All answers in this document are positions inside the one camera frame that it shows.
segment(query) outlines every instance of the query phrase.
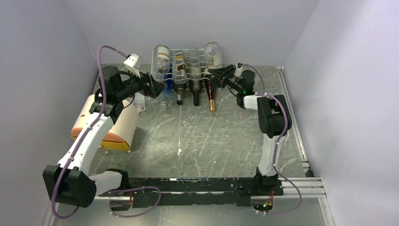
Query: bottle label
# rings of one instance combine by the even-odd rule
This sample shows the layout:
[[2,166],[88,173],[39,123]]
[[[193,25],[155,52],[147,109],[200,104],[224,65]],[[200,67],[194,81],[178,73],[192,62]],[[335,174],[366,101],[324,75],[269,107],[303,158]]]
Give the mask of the bottle label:
[[163,46],[158,47],[158,57],[169,60],[169,49]]
[[186,69],[186,64],[181,64],[181,65],[178,65],[178,66],[177,66],[177,71],[178,71],[178,72],[181,71],[181,70],[184,70],[184,71],[185,71],[185,69]]
[[176,60],[184,60],[185,61],[184,55],[182,55],[182,54],[177,55]]
[[179,72],[179,71],[182,71],[182,70],[186,70],[186,64],[185,64],[185,58],[184,58],[184,55],[182,55],[182,54],[179,54],[179,55],[176,55],[176,60],[181,60],[181,61],[183,61],[183,63],[182,64],[179,64],[179,65],[177,65],[177,67],[176,67],[176,69],[177,69],[177,71]]

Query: dark wine bottle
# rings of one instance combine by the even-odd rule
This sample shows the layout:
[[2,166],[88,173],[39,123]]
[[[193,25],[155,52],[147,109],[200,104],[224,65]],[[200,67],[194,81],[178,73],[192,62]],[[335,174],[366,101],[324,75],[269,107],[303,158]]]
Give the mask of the dark wine bottle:
[[182,95],[187,82],[187,66],[183,51],[178,50],[173,56],[173,90],[177,93],[177,105],[182,105]]
[[200,104],[200,91],[202,89],[201,83],[201,61],[200,61],[200,50],[197,48],[190,48],[189,60],[190,60],[190,80],[189,87],[194,97],[194,106]]
[[215,91],[216,88],[214,86],[214,84],[212,84],[211,82],[211,75],[208,74],[206,76],[208,79],[204,79],[204,84],[205,84],[205,89],[207,90],[207,94],[208,94],[208,99],[209,99],[209,110],[211,112],[215,112]]

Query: metal frame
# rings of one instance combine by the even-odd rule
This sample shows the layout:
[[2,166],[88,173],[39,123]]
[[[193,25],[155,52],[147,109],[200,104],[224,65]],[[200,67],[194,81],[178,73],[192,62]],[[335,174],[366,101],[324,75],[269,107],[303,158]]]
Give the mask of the metal frame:
[[[175,52],[176,51],[178,51],[178,50],[181,50],[181,51],[183,51],[183,53],[184,53],[184,56],[185,57],[188,57],[188,55],[189,55],[189,52],[190,52],[190,49],[189,48],[183,48],[183,49],[169,49],[169,63],[171,63],[172,61],[173,61],[173,56],[175,55]],[[200,52],[199,52],[199,60],[201,61],[201,62],[204,62],[205,61],[205,49],[204,48],[199,48],[198,49]],[[151,74],[153,73],[153,71],[152,71],[152,65],[153,65],[153,62],[154,61],[154,51],[152,51],[152,58],[151,58]]]
[[[251,206],[251,197],[254,195],[268,196],[270,190],[275,196],[283,195],[288,182],[271,178],[264,185],[259,177],[250,178],[130,178],[133,188],[142,186],[157,187],[162,191],[162,199],[158,203],[163,205],[221,205],[236,204],[237,206]],[[322,185],[319,181],[312,186]],[[114,194],[101,196],[113,197]],[[152,190],[140,191],[133,194],[134,208],[153,205],[158,199],[158,193]]]
[[326,226],[334,226],[335,223],[333,216],[331,215],[331,210],[327,201],[327,197],[320,197],[319,204],[320,204],[321,214],[323,215],[324,224]]
[[[170,181],[165,181],[165,182],[175,182],[178,179],[177,178],[165,178],[165,179],[169,179]],[[195,180],[194,179],[185,179],[182,178],[180,179],[181,181],[185,181],[185,180]],[[226,179],[226,184],[229,185],[230,183],[233,185],[231,191],[234,190],[234,187],[238,185],[238,182],[240,181],[240,179],[250,179],[250,178],[235,178],[235,180],[232,181],[232,179],[234,178],[219,178],[220,181],[224,181]],[[287,180],[283,179],[283,178],[279,178],[282,182],[282,189],[284,190],[284,194],[282,196],[275,196],[274,198],[298,198],[298,192],[297,190],[292,186],[291,183],[289,183]],[[321,182],[320,178],[288,178],[289,180],[291,180],[298,188],[299,191],[302,194],[303,198],[326,198],[326,194],[324,191],[324,187],[323,184]],[[211,193],[221,193],[221,189],[215,189],[214,191],[212,191],[212,186],[209,187],[210,189],[207,188],[202,188],[204,189],[205,192],[199,192],[197,190],[194,191],[165,191],[162,193],[163,194],[183,194],[183,193],[187,193],[187,194],[204,194],[204,195],[209,195]],[[256,199],[267,199],[269,198],[269,196],[266,195],[256,195],[256,196],[250,196],[250,198],[252,200],[256,200]],[[127,201],[129,200],[130,197],[128,196],[128,194],[126,194],[126,196],[113,196],[113,195],[108,195],[108,196],[97,196],[95,198],[95,200],[110,200],[110,201]]]
[[299,133],[299,128],[298,128],[298,124],[296,123],[296,118],[295,118],[295,114],[294,114],[294,110],[292,109],[292,104],[291,104],[291,99],[289,98],[289,94],[288,94],[288,90],[287,90],[287,86],[286,86],[286,82],[284,80],[284,75],[283,72],[281,70],[277,71],[279,73],[279,77],[280,77],[280,84],[284,90],[284,95],[286,97],[286,101],[287,101],[287,105],[288,105],[288,109],[291,113],[291,118],[292,118],[292,124],[293,124],[293,131],[294,131],[294,136],[296,138],[296,144],[298,145],[298,149],[299,149],[299,154],[303,159],[307,159],[306,157],[306,152],[305,152],[305,148],[303,147],[303,142],[302,142],[302,137],[301,134]]

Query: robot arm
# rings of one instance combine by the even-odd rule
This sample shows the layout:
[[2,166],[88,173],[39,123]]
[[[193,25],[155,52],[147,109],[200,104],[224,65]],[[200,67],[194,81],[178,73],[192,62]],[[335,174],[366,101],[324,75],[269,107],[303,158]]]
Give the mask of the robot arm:
[[[229,86],[237,91],[238,106],[258,111],[259,127],[263,133],[263,150],[256,174],[261,179],[260,184],[263,184],[263,181],[269,180],[269,178],[274,178],[274,181],[277,180],[278,175],[273,164],[277,167],[281,145],[277,145],[276,152],[274,148],[285,126],[282,109],[274,99],[255,95],[253,91],[255,73],[250,70],[243,70],[241,64],[238,64],[237,67],[230,65],[220,69],[209,69],[208,72],[213,75],[212,82],[216,86],[220,88]],[[291,128],[292,121],[286,100],[283,95],[274,97],[282,104],[287,113],[288,130]],[[279,143],[282,143],[286,134],[287,132],[279,139]]]
[[[61,183],[56,195],[56,202],[87,207],[99,194],[112,189],[128,189],[128,174],[123,170],[108,169],[105,173],[88,177],[88,170],[93,157],[101,144],[103,138],[113,127],[121,114],[124,105],[123,100],[141,91],[145,96],[156,98],[164,89],[165,84],[156,82],[150,74],[138,71],[138,56],[129,56],[125,65],[131,72],[120,72],[115,66],[102,68],[106,90],[106,104],[99,120],[92,126],[90,123],[99,116],[103,107],[102,88],[96,92],[95,101],[90,108],[88,122],[79,134],[74,144],[66,155],[56,166],[48,165],[43,171],[43,178],[50,199],[56,187],[56,182],[64,170]],[[121,74],[129,76],[129,79],[122,81]],[[71,156],[78,143],[79,148],[74,157]]]

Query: black metal bar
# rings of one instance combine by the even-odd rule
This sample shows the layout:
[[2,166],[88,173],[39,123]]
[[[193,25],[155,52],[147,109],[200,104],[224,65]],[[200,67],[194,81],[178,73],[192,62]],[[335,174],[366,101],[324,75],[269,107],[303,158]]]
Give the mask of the black metal bar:
[[[281,181],[273,187],[256,186],[255,178],[129,178],[133,188],[155,186],[162,192],[159,206],[163,205],[212,205],[236,204],[251,206],[251,196],[270,194],[283,195]],[[152,206],[158,199],[153,190],[137,191],[133,194],[133,208]]]

